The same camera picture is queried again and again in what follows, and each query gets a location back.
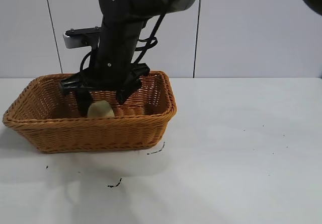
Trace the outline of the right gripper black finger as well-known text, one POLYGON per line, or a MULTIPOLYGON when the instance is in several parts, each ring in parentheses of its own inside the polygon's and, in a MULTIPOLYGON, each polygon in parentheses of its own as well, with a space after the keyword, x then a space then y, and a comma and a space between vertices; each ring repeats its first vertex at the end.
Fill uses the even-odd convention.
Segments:
POLYGON ((77 108, 81 117, 87 117, 88 109, 92 104, 92 96, 88 90, 77 89, 75 91, 77 108))
POLYGON ((120 105, 123 105, 127 99, 137 90, 141 88, 141 80, 137 79, 132 81, 126 86, 116 91, 116 100, 120 105))

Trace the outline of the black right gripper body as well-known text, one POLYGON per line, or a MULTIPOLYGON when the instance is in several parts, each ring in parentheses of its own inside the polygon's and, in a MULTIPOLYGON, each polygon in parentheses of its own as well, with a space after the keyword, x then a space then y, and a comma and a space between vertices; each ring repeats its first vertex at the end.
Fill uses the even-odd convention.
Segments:
POLYGON ((61 90, 65 94, 77 89, 116 92, 141 76, 147 76, 149 67, 132 59, 136 51, 149 47, 137 47, 148 20, 132 18, 107 22, 103 19, 99 27, 67 30, 63 35, 66 48, 89 46, 91 50, 82 59, 79 71, 61 80, 61 90))

